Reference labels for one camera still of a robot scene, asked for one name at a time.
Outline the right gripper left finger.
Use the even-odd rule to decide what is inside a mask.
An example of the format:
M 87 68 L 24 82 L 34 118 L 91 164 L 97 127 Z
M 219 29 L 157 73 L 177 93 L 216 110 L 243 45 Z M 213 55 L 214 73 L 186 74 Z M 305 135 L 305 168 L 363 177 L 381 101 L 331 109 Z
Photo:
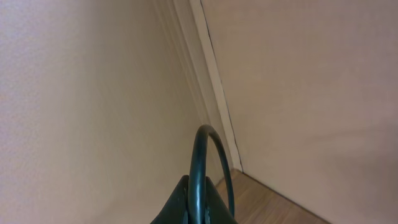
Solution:
M 183 175 L 169 199 L 150 224 L 188 224 L 188 175 Z

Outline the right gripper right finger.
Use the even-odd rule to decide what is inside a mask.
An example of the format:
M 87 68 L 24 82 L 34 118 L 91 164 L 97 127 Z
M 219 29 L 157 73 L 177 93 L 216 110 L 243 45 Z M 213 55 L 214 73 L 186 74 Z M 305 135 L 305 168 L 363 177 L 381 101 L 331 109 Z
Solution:
M 238 224 L 224 204 L 216 187 L 206 177 L 205 224 Z

